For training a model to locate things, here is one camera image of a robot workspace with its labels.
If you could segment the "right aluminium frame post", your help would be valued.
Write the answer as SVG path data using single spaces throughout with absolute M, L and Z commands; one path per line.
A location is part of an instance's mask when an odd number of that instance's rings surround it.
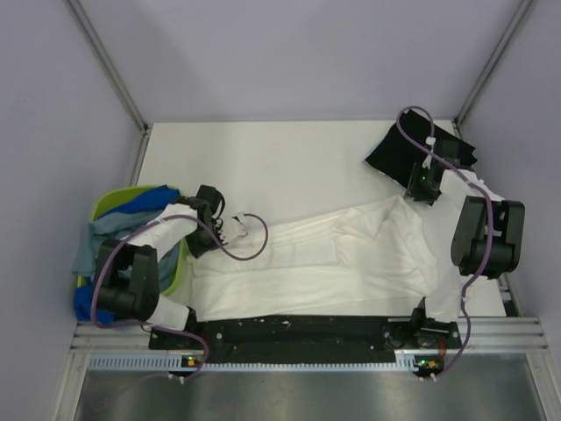
M 470 117 L 472 110 L 479 101 L 479 98 L 483 94 L 487 84 L 490 82 L 494 71 L 501 64 L 501 61 L 505 57 L 508 49 L 514 43 L 515 37 L 522 30 L 532 11 L 535 9 L 536 4 L 536 0 L 522 0 L 517 3 L 512 17 L 509 19 L 508 24 L 502 31 L 499 39 L 494 43 L 494 48 L 487 58 L 484 67 L 479 72 L 479 75 L 469 90 L 458 114 L 453 119 L 454 127 L 458 132 L 461 131 L 462 126 Z

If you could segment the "folded black t shirt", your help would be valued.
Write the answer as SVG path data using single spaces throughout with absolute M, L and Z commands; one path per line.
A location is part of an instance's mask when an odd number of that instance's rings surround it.
M 401 127 L 415 141 L 426 147 L 426 138 L 430 135 L 430 122 L 416 111 L 408 111 L 400 118 Z M 440 126 L 435 126 L 437 142 L 452 140 L 459 146 L 459 161 L 461 166 L 470 167 L 477 162 L 474 156 L 475 147 L 464 142 Z M 383 140 L 365 158 L 365 163 L 387 175 L 402 187 L 407 187 L 417 162 L 422 162 L 426 153 L 407 141 L 393 124 Z

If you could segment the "grey blue t shirt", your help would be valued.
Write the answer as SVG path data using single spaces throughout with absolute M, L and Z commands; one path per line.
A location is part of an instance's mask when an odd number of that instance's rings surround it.
M 122 239 L 151 222 L 160 213 L 161 210 L 141 211 L 133 214 L 113 212 L 88 223 L 82 242 L 78 247 L 72 274 L 91 278 L 96 271 L 96 257 L 100 246 L 106 239 Z M 181 246 L 177 243 L 159 262 L 161 292 L 169 289 L 174 281 L 180 250 Z

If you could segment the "left aluminium frame post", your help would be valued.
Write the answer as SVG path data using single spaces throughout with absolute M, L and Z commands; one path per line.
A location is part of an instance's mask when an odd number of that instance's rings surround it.
M 146 133 L 148 130 L 148 123 L 142 116 L 138 106 L 135 104 L 130 91 L 126 87 L 123 78 L 119 74 L 113 60 L 101 40 L 100 35 L 91 22 L 88 13 L 84 9 L 82 2 L 78 0 L 66 0 L 65 4 L 76 24 L 82 31 L 82 34 L 87 40 L 93 55 L 96 57 L 106 79 L 113 88 L 128 116 L 141 133 Z

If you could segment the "aluminium frame post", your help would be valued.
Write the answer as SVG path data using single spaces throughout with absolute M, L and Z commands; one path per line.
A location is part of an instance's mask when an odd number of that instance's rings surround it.
M 532 11 L 535 9 L 536 4 L 536 0 L 522 0 L 517 3 L 512 17 L 509 19 L 508 24 L 502 31 L 499 39 L 494 43 L 494 48 L 487 58 L 484 67 L 479 72 L 479 75 L 469 90 L 458 114 L 453 119 L 454 127 L 458 132 L 461 131 L 462 126 L 470 117 L 472 110 L 479 101 L 479 98 L 483 94 L 487 84 L 490 82 L 494 71 L 501 64 L 501 61 L 505 57 L 508 49 L 514 43 L 515 37 L 522 30 Z
M 84 9 L 82 2 L 78 0 L 66 0 L 65 4 L 76 24 L 82 31 L 82 34 L 87 40 L 93 55 L 96 57 L 106 79 L 113 88 L 128 116 L 141 133 L 146 133 L 148 130 L 148 123 L 142 116 L 138 106 L 135 104 L 130 91 L 126 87 L 123 78 L 119 74 L 113 60 L 101 40 L 100 35 L 91 22 L 88 13 Z

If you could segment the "white floral t shirt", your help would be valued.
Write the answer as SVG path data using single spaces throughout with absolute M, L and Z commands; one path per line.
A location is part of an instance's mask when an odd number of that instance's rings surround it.
M 257 316 L 407 316 L 437 287 L 444 264 L 424 204 L 392 196 L 255 231 L 229 253 L 192 264 L 191 305 L 205 321 Z M 496 281 L 472 317 L 502 317 Z

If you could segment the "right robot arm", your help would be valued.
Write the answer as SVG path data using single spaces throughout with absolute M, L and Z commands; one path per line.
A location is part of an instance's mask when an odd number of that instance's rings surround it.
M 518 266 L 525 207 L 490 190 L 473 169 L 460 163 L 460 145 L 432 136 L 428 154 L 415 163 L 405 196 L 426 205 L 436 234 L 437 287 L 424 299 L 426 316 L 409 325 L 418 346 L 431 346 L 442 333 L 437 322 L 461 316 L 475 293 Z

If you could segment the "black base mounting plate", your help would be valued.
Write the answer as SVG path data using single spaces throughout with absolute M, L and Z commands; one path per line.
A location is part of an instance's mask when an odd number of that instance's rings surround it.
M 458 324 L 424 316 L 267 316 L 192 324 L 209 363 L 378 363 L 397 350 L 461 347 Z

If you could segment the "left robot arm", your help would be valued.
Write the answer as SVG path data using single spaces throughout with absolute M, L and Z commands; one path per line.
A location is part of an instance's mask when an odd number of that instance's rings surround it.
M 220 238 L 225 199 L 202 185 L 195 196 L 178 196 L 151 221 L 123 239 L 107 239 L 96 259 L 92 322 L 101 327 L 143 323 L 168 330 L 179 347 L 190 347 L 199 328 L 194 311 L 160 292 L 159 262 L 176 245 L 199 258 L 224 243 Z

